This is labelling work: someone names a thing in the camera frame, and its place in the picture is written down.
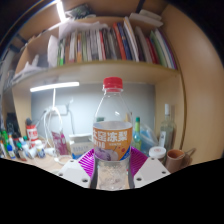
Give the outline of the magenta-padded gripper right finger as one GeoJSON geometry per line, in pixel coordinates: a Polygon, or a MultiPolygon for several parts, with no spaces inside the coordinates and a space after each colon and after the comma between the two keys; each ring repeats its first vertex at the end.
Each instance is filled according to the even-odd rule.
{"type": "Polygon", "coordinates": [[[131,148],[128,169],[128,182],[131,189],[144,187],[169,174],[170,172],[158,159],[147,157],[138,149],[131,148]]]}

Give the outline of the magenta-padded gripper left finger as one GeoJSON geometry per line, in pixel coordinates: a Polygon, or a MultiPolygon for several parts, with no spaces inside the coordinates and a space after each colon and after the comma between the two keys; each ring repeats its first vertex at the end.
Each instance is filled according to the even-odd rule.
{"type": "Polygon", "coordinates": [[[94,150],[91,149],[77,160],[70,159],[58,171],[57,176],[83,188],[89,188],[94,174],[94,150]]]}

